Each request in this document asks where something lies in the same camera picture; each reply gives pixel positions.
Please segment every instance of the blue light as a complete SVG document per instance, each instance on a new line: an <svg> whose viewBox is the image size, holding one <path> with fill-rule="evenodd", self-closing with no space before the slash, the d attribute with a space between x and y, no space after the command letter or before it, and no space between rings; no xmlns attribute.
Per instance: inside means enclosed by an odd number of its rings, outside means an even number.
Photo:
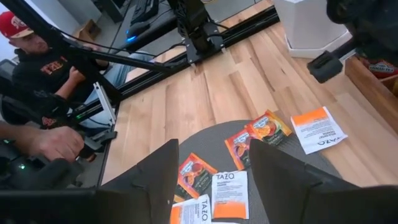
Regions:
<svg viewBox="0 0 398 224"><path fill-rule="evenodd" d="M137 36L132 36L130 38L127 38L127 42L132 42Z"/></svg>

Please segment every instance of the fruit illustration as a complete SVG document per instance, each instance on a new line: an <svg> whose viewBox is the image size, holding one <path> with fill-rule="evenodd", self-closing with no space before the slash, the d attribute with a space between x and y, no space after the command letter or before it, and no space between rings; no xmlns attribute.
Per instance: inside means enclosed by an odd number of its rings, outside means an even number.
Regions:
<svg viewBox="0 0 398 224"><path fill-rule="evenodd" d="M200 163L195 163L192 165L192 172L196 173L197 175L200 175L201 172L203 171L203 165Z"/></svg>
<svg viewBox="0 0 398 224"><path fill-rule="evenodd" d="M259 133L261 136L268 136L269 133L271 132L271 127L268 126L268 125L265 125L263 128L257 129L257 131L258 131L258 133Z"/></svg>
<svg viewBox="0 0 398 224"><path fill-rule="evenodd" d="M243 154L244 154L244 152L246 151L246 150L248 150L249 149L249 147L248 147L248 145L246 145L245 143L237 143L237 145L235 146L235 153L239 156L239 157L241 157Z"/></svg>
<svg viewBox="0 0 398 224"><path fill-rule="evenodd" d="M268 121L268 122L267 122L267 126L268 126L269 129L270 129L268 135L271 136L271 135L275 134L275 131L276 131L276 129L277 129L277 126L276 126L275 122L273 122L273 121Z"/></svg>
<svg viewBox="0 0 398 224"><path fill-rule="evenodd" d="M195 181L195 174L193 174L193 172L189 172L189 173L185 174L184 181L188 185L192 186Z"/></svg>

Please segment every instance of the cardboard box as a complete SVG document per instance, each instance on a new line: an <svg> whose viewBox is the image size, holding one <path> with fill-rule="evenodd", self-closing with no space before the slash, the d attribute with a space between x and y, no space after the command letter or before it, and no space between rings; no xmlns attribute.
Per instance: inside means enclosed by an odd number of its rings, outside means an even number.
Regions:
<svg viewBox="0 0 398 224"><path fill-rule="evenodd" d="M81 40L94 42L100 32L101 29L92 19L90 19L82 28L76 30L73 36Z"/></svg>

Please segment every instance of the computer mouse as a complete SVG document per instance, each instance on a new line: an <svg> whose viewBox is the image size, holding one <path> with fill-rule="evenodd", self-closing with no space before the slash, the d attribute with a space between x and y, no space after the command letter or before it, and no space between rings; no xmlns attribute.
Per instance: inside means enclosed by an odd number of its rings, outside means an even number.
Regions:
<svg viewBox="0 0 398 224"><path fill-rule="evenodd" d="M145 30L149 29L149 22L136 22L127 30L127 41L135 39L138 35L142 34Z"/></svg>

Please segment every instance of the human hand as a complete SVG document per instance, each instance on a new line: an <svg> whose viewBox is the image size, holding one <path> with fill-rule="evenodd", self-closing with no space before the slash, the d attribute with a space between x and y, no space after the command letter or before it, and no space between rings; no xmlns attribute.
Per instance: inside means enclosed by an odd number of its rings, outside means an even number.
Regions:
<svg viewBox="0 0 398 224"><path fill-rule="evenodd" d="M99 46L97 46L97 45L94 45L94 44L83 44L83 46L91 48L91 49L93 49L95 51L101 51L101 48Z"/></svg>
<svg viewBox="0 0 398 224"><path fill-rule="evenodd" d="M88 47L90 49L93 49L95 51L101 51L101 48L97 45L93 45L93 44L83 44L83 46ZM103 67L108 66L109 62L104 61L104 60L100 60L100 59L95 59L95 61L97 62L98 65L101 65Z"/></svg>
<svg viewBox="0 0 398 224"><path fill-rule="evenodd" d="M32 132L28 153L41 154L50 161L64 158L73 162L84 147L83 138L67 126L49 130L32 129Z"/></svg>
<svg viewBox="0 0 398 224"><path fill-rule="evenodd" d="M75 83L81 83L82 81L86 80L86 77L80 73L74 66L69 70L69 80Z"/></svg>

